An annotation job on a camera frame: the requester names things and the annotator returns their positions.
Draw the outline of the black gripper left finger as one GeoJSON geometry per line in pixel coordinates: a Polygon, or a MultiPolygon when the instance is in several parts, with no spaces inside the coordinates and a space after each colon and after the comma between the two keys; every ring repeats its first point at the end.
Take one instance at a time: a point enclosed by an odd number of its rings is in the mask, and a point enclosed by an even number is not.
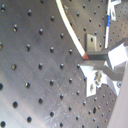
{"type": "Polygon", "coordinates": [[[101,51],[93,51],[88,53],[90,60],[107,60],[109,49],[103,49],[101,51]]]}

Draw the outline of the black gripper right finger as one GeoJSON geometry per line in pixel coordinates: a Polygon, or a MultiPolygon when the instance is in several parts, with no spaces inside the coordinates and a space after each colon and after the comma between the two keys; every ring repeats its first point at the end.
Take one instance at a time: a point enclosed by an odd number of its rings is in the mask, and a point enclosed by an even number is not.
{"type": "Polygon", "coordinates": [[[114,81],[121,81],[123,79],[123,74],[122,73],[117,73],[111,70],[109,67],[105,66],[103,68],[103,72],[111,79],[114,81]]]}

